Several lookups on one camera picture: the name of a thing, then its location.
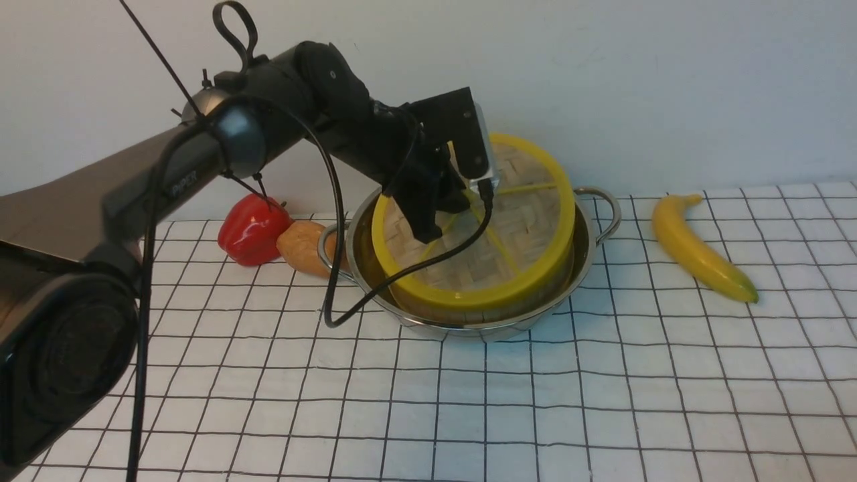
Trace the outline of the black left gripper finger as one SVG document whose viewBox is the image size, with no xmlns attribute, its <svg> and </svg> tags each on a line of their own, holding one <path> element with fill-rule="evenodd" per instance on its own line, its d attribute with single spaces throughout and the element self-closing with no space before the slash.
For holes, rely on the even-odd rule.
<svg viewBox="0 0 857 482">
<path fill-rule="evenodd" d="M 465 184 L 458 176 L 405 177 L 392 182 L 385 196 L 392 198 L 417 241 L 428 244 L 441 237 L 438 212 L 460 214 L 469 207 Z"/>
</svg>

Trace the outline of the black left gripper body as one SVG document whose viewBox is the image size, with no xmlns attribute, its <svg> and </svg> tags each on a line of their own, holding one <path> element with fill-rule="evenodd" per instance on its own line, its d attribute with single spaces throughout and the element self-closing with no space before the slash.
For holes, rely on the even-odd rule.
<svg viewBox="0 0 857 482">
<path fill-rule="evenodd" d="M 431 147 L 404 106 L 330 104 L 328 151 L 382 187 L 405 177 L 458 176 L 450 147 Z"/>
</svg>

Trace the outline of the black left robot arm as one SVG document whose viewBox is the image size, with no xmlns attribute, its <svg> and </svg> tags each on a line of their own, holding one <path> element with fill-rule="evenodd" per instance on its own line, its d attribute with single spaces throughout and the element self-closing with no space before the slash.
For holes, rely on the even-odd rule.
<svg viewBox="0 0 857 482">
<path fill-rule="evenodd" d="M 158 223 L 215 177 L 244 179 L 298 141 L 338 158 L 404 207 L 422 242 L 487 173 L 468 86 L 386 106 L 331 44 L 276 57 L 232 45 L 177 126 L 52 182 L 4 195 L 2 480 L 94 408 L 144 345 Z"/>
</svg>

